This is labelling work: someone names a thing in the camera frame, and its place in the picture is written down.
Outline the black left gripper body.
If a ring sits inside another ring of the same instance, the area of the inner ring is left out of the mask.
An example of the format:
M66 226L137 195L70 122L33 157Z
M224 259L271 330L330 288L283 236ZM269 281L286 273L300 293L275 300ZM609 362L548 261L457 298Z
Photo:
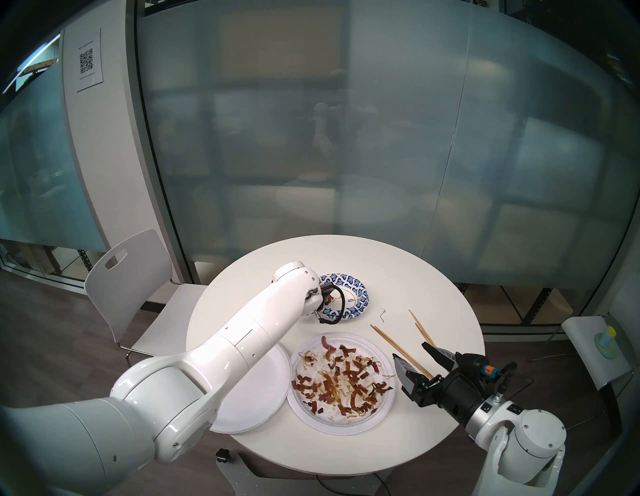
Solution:
M315 289L309 291L305 299L305 316L319 315L325 307L325 300L330 294L330 283L320 283Z

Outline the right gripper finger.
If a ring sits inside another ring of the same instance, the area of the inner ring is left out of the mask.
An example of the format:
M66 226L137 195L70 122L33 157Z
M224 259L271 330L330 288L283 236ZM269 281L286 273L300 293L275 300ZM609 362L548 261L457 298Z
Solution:
M431 405L431 379L419 373L408 361L396 353L392 354L393 363L402 391L417 405Z
M436 347L426 341L422 343L422 347L429 353L433 360L446 371L453 371L459 367L456 353Z

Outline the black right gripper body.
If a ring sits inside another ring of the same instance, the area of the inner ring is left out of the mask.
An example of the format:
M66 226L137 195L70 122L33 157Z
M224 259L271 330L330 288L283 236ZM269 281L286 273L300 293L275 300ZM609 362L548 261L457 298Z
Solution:
M449 373L427 391L426 405L444 409L459 425L466 426L472 415L488 398L482 387L465 376L460 369Z

